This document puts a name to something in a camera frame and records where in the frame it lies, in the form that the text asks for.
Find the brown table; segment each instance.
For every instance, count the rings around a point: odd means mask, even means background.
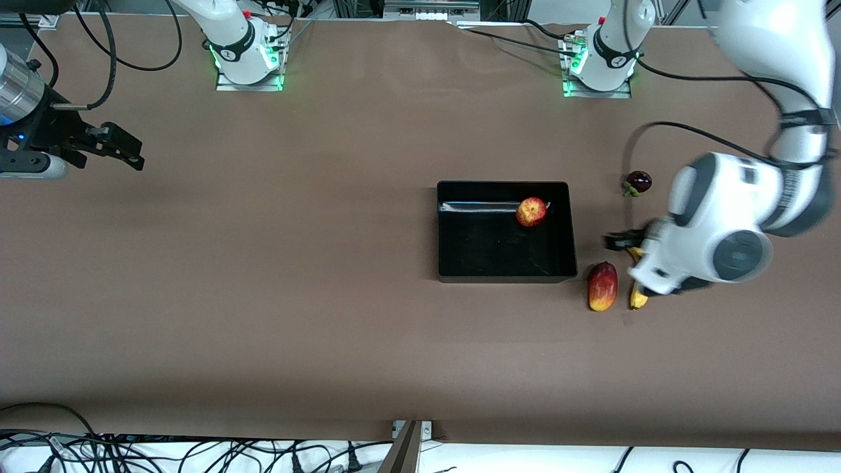
[[[113,23],[126,60],[174,49],[166,17]],[[841,441],[837,211],[775,238],[761,278],[639,312],[587,311],[581,277],[436,280],[443,179],[568,182],[581,272],[624,274],[600,235],[624,228],[626,139],[678,120],[761,149],[775,113],[749,84],[642,72],[631,100],[564,98],[551,54],[438,22],[319,22],[282,93],[216,93],[182,23],[174,67],[121,67],[85,113],[143,140],[142,173],[92,157],[61,181],[0,183],[3,403],[65,402],[104,432],[382,438],[411,417],[457,442]],[[43,36],[57,89],[98,97],[108,58],[77,21]],[[671,72],[734,72],[703,30],[655,29],[645,46]],[[655,183],[637,223],[708,150],[725,151],[681,130],[642,138],[634,167]],[[3,423],[79,429],[49,412]]]

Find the dark purple fruit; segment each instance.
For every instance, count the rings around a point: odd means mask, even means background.
[[[626,195],[634,197],[651,188],[651,176],[644,171],[634,171],[625,178]]]

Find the banana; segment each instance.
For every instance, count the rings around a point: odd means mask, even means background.
[[[631,255],[633,258],[633,263],[639,263],[639,260],[643,259],[643,255],[645,254],[643,250],[633,247],[627,249],[628,254]],[[637,281],[633,282],[633,286],[631,286],[631,294],[628,297],[628,304],[631,307],[632,311],[636,311],[642,309],[645,306],[645,303],[648,302],[648,296],[643,294],[640,290],[639,283]]]

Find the white floor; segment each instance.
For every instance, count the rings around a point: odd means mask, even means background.
[[[274,445],[285,449],[290,442],[276,442]],[[344,451],[345,441],[311,441],[299,447],[323,444],[337,454]],[[149,456],[166,456],[180,459],[194,444],[136,444],[133,448]],[[271,449],[272,443],[261,442],[257,446]],[[194,452],[202,452],[209,446],[202,446]],[[184,463],[182,473],[204,473],[208,466],[218,459],[230,444],[225,443],[209,451],[191,457]],[[359,449],[357,457],[365,465],[382,460],[388,445],[379,445]],[[528,471],[557,473],[610,473],[625,451],[623,447],[553,447],[533,445],[476,445],[476,444],[439,444],[427,442],[422,445],[419,473],[441,473],[453,469],[454,473],[519,473]],[[635,448],[628,456],[621,473],[670,473],[676,460],[683,460],[698,473],[728,473],[736,471],[739,449],[665,449]],[[16,447],[0,451],[0,471],[2,473],[30,473],[37,471],[45,462],[50,450],[47,447]],[[271,462],[272,454],[250,451],[256,460],[244,456],[235,459],[229,473],[260,473]],[[67,458],[73,458],[64,452]],[[311,473],[315,467],[327,459],[323,449],[310,449],[299,455],[304,472]],[[139,465],[148,464],[136,460]],[[156,463],[165,473],[176,473],[178,460],[157,460]],[[347,457],[338,459],[334,465],[347,465]],[[218,472],[221,462],[210,471]],[[286,454],[275,465],[275,473],[291,472],[291,455]],[[53,464],[53,472],[63,473],[58,462]],[[688,473],[679,467],[679,473]],[[839,452],[796,452],[779,450],[751,450],[743,462],[743,473],[839,473],[841,471],[841,453]],[[79,464],[68,464],[67,473],[84,473]]]

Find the metal cylinder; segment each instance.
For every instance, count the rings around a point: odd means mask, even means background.
[[[10,125],[38,106],[46,85],[23,59],[1,46],[0,71],[0,125]]]

